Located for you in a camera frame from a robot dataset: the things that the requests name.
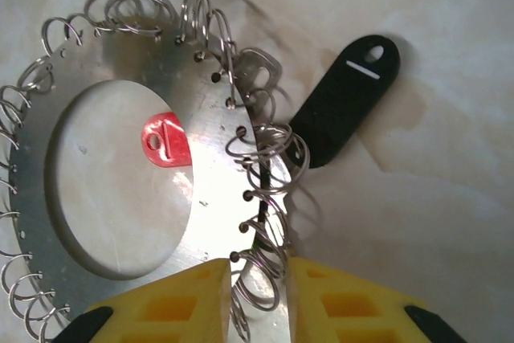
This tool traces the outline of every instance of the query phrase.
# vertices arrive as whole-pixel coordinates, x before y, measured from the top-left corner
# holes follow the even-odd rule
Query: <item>red key tag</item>
[[[146,122],[141,144],[146,157],[161,168],[192,165],[186,133],[172,112],[157,114]]]

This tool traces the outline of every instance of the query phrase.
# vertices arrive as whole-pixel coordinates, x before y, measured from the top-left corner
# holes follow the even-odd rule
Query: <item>red plastic tag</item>
[[[141,144],[146,157],[161,168],[192,165],[186,133],[172,112],[157,114],[146,122]]]

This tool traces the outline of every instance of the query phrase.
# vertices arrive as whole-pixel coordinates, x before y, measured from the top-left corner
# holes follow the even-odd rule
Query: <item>white marble countertop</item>
[[[395,40],[397,82],[289,199],[296,247],[424,299],[470,342],[514,341],[514,0],[215,2],[240,47],[282,63],[281,120],[354,39]],[[43,53],[44,19],[83,3],[0,0],[0,82]],[[0,239],[13,241],[9,232]],[[2,296],[0,341],[30,341]]]

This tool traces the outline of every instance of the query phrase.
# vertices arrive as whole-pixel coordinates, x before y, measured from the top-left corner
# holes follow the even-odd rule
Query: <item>black key tag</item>
[[[383,50],[376,60],[370,55],[374,47]],[[396,45],[381,35],[362,37],[339,54],[290,123],[311,151],[311,169],[328,164],[339,153],[399,69]],[[294,145],[288,156],[301,165],[302,155]]]

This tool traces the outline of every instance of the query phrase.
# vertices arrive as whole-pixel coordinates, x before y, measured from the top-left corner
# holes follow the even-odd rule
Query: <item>circular cutout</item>
[[[384,55],[384,47],[382,47],[382,46],[375,46],[375,47],[371,47],[371,49],[369,49],[369,51],[366,53],[364,59],[368,63],[375,63],[383,55]]]
[[[126,280],[154,271],[186,230],[192,167],[162,169],[141,149],[141,128],[163,111],[168,105],[144,86],[108,81],[77,97],[52,135],[49,214],[68,253],[98,276]]]

